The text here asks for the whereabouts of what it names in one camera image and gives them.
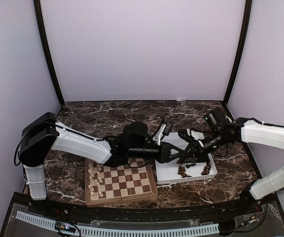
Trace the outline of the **dark chess piece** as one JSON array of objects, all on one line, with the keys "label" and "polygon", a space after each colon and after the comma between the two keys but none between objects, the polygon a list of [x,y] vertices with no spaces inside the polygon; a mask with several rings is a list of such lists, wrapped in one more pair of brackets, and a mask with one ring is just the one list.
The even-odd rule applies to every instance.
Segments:
[{"label": "dark chess piece", "polygon": [[193,167],[193,166],[196,166],[196,163],[187,164],[187,165],[186,165],[186,168],[189,169],[189,168],[191,168],[191,167]]}]

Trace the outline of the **white plastic tray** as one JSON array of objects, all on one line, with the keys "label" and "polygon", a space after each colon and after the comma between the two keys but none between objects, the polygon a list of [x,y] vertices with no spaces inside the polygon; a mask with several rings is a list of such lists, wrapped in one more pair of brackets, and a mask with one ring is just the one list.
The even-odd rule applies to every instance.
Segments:
[{"label": "white plastic tray", "polygon": [[[197,140],[204,139],[205,137],[204,134],[200,132],[193,132],[193,135]],[[178,136],[177,132],[170,133],[170,135],[166,136],[163,141],[171,143],[183,150],[188,144],[186,141],[184,141]],[[184,178],[182,178],[182,175],[178,174],[179,165],[177,164],[177,159],[169,163],[159,163],[155,161],[157,184],[174,184],[214,178],[218,174],[218,171],[216,169],[216,165],[214,163],[212,155],[209,154],[208,157],[210,159],[211,165],[211,169],[208,175],[202,175],[204,168],[207,165],[206,163],[197,163],[195,166],[192,166],[190,168],[186,168],[186,166],[183,164],[182,167],[185,168],[185,174],[187,176],[190,176]]]}]

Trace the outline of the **wooden chess board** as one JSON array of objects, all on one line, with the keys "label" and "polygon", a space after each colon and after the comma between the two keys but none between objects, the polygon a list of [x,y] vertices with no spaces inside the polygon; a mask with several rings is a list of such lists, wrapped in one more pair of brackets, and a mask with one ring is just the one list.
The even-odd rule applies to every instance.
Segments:
[{"label": "wooden chess board", "polygon": [[123,204],[132,201],[141,201],[158,196],[156,182],[150,165],[141,158],[129,159],[128,165],[108,167],[105,172],[106,198],[91,200],[87,189],[87,164],[85,160],[85,201],[88,207],[104,206],[109,204]]}]

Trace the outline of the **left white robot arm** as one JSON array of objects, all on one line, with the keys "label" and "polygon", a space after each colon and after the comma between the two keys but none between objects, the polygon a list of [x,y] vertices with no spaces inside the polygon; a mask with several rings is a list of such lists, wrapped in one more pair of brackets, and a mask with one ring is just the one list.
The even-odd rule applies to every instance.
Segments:
[{"label": "left white robot arm", "polygon": [[108,167],[128,164],[130,158],[169,163],[185,154],[176,145],[163,141],[171,137],[172,126],[162,120],[156,132],[150,135],[145,123],[133,122],[119,135],[96,138],[64,125],[53,113],[47,112],[23,129],[14,164],[23,165],[35,208],[43,215],[50,215],[54,205],[47,199],[43,168],[49,151],[66,152]]}]

